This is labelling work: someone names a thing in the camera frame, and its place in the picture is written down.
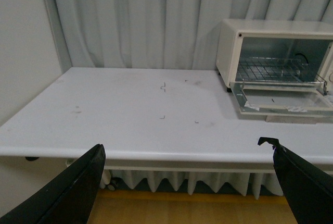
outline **gray curtain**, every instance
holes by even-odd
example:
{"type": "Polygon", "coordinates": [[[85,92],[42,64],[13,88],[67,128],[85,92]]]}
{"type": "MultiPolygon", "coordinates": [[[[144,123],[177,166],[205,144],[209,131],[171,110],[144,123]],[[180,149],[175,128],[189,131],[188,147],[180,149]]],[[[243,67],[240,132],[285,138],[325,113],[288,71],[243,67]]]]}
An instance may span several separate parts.
{"type": "Polygon", "coordinates": [[[333,0],[56,0],[74,67],[215,67],[224,18],[333,23],[333,0]]]}

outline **caster wheel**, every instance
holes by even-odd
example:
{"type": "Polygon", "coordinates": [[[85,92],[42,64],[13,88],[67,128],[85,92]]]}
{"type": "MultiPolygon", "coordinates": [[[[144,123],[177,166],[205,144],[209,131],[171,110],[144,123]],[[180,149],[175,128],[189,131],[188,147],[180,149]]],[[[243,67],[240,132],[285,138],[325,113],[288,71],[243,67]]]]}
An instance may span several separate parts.
{"type": "Polygon", "coordinates": [[[115,191],[118,188],[120,180],[121,180],[120,178],[116,178],[116,177],[112,178],[110,181],[110,184],[108,184],[106,187],[110,191],[115,191]]]}

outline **stain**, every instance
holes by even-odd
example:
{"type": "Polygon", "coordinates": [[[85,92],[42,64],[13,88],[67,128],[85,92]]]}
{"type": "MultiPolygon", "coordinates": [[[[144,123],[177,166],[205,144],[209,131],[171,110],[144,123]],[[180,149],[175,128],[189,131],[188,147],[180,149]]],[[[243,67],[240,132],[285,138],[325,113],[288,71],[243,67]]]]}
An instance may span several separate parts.
{"type": "Polygon", "coordinates": [[[214,127],[215,126],[215,122],[210,122],[209,124],[206,125],[207,128],[210,128],[210,127],[214,127]]]}

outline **wooden floor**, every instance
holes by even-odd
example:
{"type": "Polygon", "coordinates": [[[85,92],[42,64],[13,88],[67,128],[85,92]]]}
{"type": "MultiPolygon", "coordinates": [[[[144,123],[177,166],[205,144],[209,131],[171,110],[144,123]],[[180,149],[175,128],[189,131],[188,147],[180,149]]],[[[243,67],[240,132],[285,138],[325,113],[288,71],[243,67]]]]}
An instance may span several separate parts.
{"type": "Polygon", "coordinates": [[[101,190],[88,224],[297,223],[285,198],[101,190]]]}

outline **white wall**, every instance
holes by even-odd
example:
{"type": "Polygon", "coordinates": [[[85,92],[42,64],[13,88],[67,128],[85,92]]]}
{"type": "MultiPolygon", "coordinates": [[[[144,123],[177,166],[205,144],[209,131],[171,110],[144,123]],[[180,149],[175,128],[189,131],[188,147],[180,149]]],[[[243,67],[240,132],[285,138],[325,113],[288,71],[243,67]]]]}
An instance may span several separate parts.
{"type": "MultiPolygon", "coordinates": [[[[60,75],[44,0],[0,0],[0,125],[60,75]]],[[[0,216],[64,168],[63,159],[0,157],[0,216]]]]}

